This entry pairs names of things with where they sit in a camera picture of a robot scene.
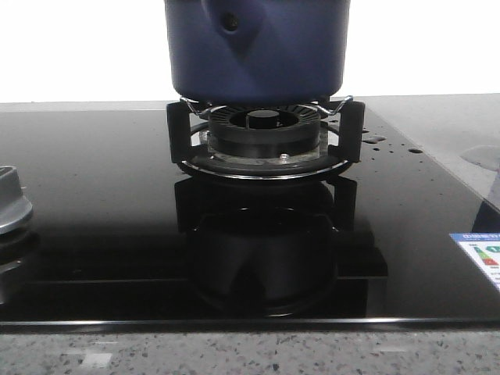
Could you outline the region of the energy rating label sticker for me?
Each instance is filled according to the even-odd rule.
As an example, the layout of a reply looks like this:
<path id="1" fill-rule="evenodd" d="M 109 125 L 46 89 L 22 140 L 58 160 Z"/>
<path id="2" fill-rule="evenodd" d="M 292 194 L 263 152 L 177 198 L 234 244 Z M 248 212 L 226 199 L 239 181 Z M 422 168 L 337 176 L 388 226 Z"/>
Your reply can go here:
<path id="1" fill-rule="evenodd" d="M 470 301 L 499 304 L 499 233 L 450 233 L 451 275 Z"/>

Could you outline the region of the black gas stove burner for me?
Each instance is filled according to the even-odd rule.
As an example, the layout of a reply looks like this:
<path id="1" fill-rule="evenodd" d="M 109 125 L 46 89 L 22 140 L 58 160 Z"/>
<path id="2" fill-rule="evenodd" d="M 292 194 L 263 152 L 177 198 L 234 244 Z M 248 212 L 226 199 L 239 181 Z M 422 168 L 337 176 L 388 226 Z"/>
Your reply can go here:
<path id="1" fill-rule="evenodd" d="M 320 114 L 303 105 L 224 106 L 209 115 L 209 144 L 223 154 L 268 159 L 298 155 L 320 143 Z"/>

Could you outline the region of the dark blue cooking pot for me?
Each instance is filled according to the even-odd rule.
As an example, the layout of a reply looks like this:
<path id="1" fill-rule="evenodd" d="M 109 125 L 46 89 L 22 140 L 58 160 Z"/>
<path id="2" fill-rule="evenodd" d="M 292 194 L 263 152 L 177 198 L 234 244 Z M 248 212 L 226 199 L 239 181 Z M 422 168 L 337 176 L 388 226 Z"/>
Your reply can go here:
<path id="1" fill-rule="evenodd" d="M 176 92 L 212 104 L 316 101 L 343 82 L 348 1 L 166 1 Z"/>

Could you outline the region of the black glass stove cooktop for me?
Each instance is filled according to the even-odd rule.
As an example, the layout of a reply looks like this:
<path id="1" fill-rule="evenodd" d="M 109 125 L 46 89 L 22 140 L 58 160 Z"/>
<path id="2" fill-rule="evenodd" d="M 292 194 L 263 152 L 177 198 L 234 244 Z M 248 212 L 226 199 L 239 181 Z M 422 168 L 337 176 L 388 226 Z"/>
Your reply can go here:
<path id="1" fill-rule="evenodd" d="M 191 177 L 166 112 L 3 112 L 34 207 L 1 238 L 4 332 L 498 328 L 450 233 L 499 212 L 372 111 L 362 160 L 285 182 Z"/>

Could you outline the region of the silver stove control knob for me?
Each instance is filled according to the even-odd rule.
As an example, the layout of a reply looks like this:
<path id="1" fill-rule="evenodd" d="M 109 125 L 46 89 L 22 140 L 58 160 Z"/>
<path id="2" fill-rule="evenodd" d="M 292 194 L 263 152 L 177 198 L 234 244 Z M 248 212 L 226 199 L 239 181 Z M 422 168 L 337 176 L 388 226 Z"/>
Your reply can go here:
<path id="1" fill-rule="evenodd" d="M 33 211 L 32 203 L 21 188 L 17 168 L 1 166 L 1 234 L 28 223 Z"/>

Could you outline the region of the black pot support grate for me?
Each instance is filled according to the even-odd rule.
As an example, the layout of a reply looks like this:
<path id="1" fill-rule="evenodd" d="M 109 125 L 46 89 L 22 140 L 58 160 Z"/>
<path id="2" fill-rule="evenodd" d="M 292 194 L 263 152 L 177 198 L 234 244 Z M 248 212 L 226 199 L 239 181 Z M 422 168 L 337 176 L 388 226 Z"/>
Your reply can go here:
<path id="1" fill-rule="evenodd" d="M 246 158 L 223 154 L 209 144 L 209 115 L 224 106 L 267 108 L 281 105 L 211 105 L 197 109 L 182 98 L 166 106 L 171 160 L 190 175 L 235 180 L 293 180 L 342 171 L 360 160 L 365 105 L 348 96 L 341 101 L 309 102 L 303 105 L 321 117 L 320 143 L 298 155 L 276 158 Z"/>

